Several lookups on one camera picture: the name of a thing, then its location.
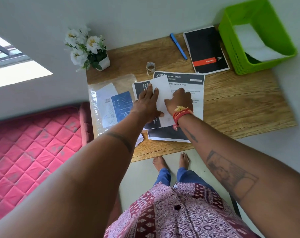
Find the person's right hand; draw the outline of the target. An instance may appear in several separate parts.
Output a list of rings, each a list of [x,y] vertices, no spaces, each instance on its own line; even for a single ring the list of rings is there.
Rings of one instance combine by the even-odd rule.
[[[189,107],[193,111],[193,101],[191,98],[190,92],[185,92],[184,88],[177,89],[173,95],[172,99],[174,99],[175,109],[177,106],[183,106],[185,108]],[[173,116],[174,110],[168,110],[168,113]]]

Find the white paper sheet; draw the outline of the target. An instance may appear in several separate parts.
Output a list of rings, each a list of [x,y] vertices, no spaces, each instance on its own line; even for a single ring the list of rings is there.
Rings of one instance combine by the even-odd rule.
[[[152,84],[153,89],[159,90],[158,99],[156,101],[156,108],[158,111],[164,114],[163,117],[159,117],[158,122],[159,128],[165,128],[172,126],[175,122],[172,115],[169,114],[167,107],[164,103],[165,99],[172,99],[172,91],[167,78],[167,75],[159,76],[157,78],[151,79],[150,84]]]

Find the person's right forearm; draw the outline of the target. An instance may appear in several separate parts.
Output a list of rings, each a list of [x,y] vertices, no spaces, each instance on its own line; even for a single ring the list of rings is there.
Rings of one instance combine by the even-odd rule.
[[[191,114],[178,124],[207,168],[266,238],[300,238],[300,173]]]

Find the person's left forearm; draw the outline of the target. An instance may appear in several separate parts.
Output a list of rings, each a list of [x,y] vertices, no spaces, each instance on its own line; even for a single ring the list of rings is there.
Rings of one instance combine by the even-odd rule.
[[[132,111],[81,148],[0,220],[0,238],[102,237],[138,136],[154,116]]]

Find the blue leaflet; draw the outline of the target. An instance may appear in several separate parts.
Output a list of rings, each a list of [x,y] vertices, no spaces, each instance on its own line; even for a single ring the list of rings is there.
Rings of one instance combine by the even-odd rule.
[[[121,122],[130,114],[133,107],[132,97],[129,91],[111,97],[116,123]]]

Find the clear plastic bag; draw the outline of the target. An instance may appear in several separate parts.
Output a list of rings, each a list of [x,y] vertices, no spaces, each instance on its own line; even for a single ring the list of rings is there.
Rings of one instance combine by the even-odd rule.
[[[103,128],[101,123],[101,117],[99,115],[99,111],[97,109],[97,102],[96,102],[96,92],[106,86],[109,83],[113,83],[116,91],[118,94],[129,91],[132,97],[133,103],[135,102],[135,97],[132,89],[132,84],[135,83],[136,77],[133,74],[128,74],[125,76],[117,77],[115,79],[106,80],[96,84],[90,84],[89,89],[89,100],[90,100],[90,108],[91,108],[91,115],[92,115],[92,126],[93,126],[93,134],[94,138],[97,138],[104,132],[108,131],[112,126],[108,128]]]

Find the printed sheet with dark header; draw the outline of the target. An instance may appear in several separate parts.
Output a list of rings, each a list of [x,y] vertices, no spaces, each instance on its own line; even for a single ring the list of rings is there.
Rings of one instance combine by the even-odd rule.
[[[168,78],[171,93],[174,93],[179,88],[184,88],[185,92],[191,93],[193,113],[196,117],[203,120],[205,75],[199,73],[155,71],[153,78],[155,79],[164,75]]]

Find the white card with barcode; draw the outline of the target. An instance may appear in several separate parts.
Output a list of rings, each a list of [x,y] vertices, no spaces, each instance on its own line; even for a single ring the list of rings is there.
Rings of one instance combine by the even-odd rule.
[[[103,128],[117,124],[115,109],[111,97],[118,92],[113,83],[109,83],[96,92],[96,102]]]

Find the person's right foot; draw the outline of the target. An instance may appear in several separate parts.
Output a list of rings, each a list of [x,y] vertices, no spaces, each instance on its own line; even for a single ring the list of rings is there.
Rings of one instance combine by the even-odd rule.
[[[189,156],[186,153],[182,152],[180,154],[179,168],[184,169],[184,170],[188,170],[190,161],[191,160],[190,160]]]

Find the blue pen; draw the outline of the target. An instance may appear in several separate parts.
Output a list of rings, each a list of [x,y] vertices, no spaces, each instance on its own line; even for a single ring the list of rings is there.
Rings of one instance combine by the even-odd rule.
[[[176,37],[174,36],[173,33],[170,34],[170,38],[172,39],[173,43],[174,43],[174,44],[176,45],[176,47],[178,48],[178,50],[179,50],[179,52],[181,53],[181,55],[183,56],[183,58],[184,58],[185,60],[187,60],[188,58],[187,58],[186,54],[184,53],[182,47],[180,46],[178,40],[176,39]]]

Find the black notebook with red label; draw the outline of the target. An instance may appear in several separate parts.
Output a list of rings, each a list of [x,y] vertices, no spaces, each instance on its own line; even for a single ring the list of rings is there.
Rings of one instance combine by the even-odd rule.
[[[183,37],[196,73],[209,75],[230,69],[215,26],[184,32]]]

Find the blue jeans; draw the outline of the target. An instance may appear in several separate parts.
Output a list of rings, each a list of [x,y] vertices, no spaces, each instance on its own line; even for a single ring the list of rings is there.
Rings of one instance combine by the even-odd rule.
[[[176,177],[178,183],[198,183],[216,192],[216,190],[211,185],[205,182],[200,176],[198,176],[192,170],[187,170],[186,168],[181,167],[178,169]],[[159,175],[156,179],[156,182],[154,183],[153,186],[155,186],[158,183],[162,183],[165,186],[171,187],[171,179],[172,177],[169,169],[161,168],[159,170]]]

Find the patterned maroon tunic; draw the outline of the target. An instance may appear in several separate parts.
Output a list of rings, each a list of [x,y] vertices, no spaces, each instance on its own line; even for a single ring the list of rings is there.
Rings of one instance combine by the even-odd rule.
[[[104,238],[260,238],[219,194],[198,183],[157,183],[105,231]]]

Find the white paper in basket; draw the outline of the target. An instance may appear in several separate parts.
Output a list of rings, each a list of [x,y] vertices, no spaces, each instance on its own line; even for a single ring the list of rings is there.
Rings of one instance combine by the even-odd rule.
[[[287,57],[266,46],[251,24],[235,25],[234,29],[244,52],[252,58],[266,62]]]

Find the window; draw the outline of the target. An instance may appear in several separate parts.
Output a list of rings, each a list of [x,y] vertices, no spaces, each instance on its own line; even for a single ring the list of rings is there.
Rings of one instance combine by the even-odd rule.
[[[0,37],[0,87],[53,73]]]

